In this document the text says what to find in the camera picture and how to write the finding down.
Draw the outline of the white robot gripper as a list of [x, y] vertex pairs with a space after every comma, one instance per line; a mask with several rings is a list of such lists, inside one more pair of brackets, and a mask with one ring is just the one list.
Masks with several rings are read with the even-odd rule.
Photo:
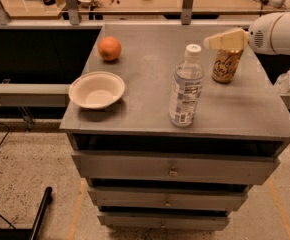
[[248, 32], [232, 28], [206, 37], [203, 45], [214, 50], [243, 50], [249, 42], [256, 53], [290, 56], [290, 12], [261, 16], [249, 26]]

